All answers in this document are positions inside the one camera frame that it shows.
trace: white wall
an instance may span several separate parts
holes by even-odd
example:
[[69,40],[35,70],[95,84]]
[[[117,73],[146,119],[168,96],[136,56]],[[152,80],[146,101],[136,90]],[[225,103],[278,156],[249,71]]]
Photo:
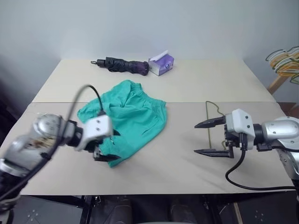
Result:
[[[265,57],[295,45],[298,0],[0,0],[1,90],[19,112],[61,58],[238,57],[267,86]],[[279,92],[299,100],[295,85]]]

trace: wooden stand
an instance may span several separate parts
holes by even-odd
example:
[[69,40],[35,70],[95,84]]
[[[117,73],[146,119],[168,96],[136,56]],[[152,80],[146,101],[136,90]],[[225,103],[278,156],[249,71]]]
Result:
[[288,78],[288,76],[277,76],[267,89],[269,93],[273,94]]

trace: beige tabletop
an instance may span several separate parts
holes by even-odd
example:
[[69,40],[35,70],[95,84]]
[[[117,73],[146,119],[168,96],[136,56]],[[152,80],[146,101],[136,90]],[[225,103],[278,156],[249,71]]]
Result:
[[[173,69],[161,76],[109,72],[90,60],[61,60],[33,102],[68,103],[84,84],[92,84],[102,94],[126,79],[141,83],[151,97],[168,103],[275,102],[246,64],[237,59],[175,60]],[[92,91],[86,91],[79,101],[88,102],[93,97]]]
[[[85,103],[77,104],[76,111]],[[274,102],[218,103],[223,113],[241,108],[261,123],[284,114]],[[70,103],[32,103],[17,121],[1,146],[1,154],[18,135],[25,134],[32,121],[43,113],[65,117]],[[225,172],[239,159],[211,158],[196,154],[195,149],[208,148],[207,130],[194,129],[206,119],[205,103],[167,103],[165,129],[130,159],[114,168],[93,160],[88,152],[60,147],[54,158],[23,189],[26,195],[122,195],[122,194],[203,194],[244,193],[228,183]],[[219,116],[209,107],[211,117]],[[212,130],[213,147],[221,149],[223,126]],[[291,185],[276,151],[246,154],[244,163],[231,174],[235,182],[250,187]]]

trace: table leg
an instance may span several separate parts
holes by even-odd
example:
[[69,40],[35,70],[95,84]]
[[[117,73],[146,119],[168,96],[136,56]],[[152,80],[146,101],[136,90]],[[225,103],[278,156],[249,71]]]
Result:
[[269,93],[272,95],[288,78],[288,76],[277,76],[267,89]]
[[213,224],[222,224],[222,220],[217,208],[217,195],[204,195],[206,206]]
[[80,224],[89,224],[90,215],[93,210],[95,198],[94,196],[85,196],[85,204],[82,208],[82,215],[80,219]]

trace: elastic waistband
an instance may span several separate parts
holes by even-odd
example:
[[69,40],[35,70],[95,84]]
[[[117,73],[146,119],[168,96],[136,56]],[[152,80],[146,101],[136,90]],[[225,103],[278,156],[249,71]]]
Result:
[[159,99],[154,99],[152,97],[149,97],[142,89],[142,86],[140,83],[134,83],[131,82],[131,90],[135,92],[136,95],[140,96],[142,99],[152,103],[153,105],[158,105],[158,106],[165,106],[166,102],[159,100]]

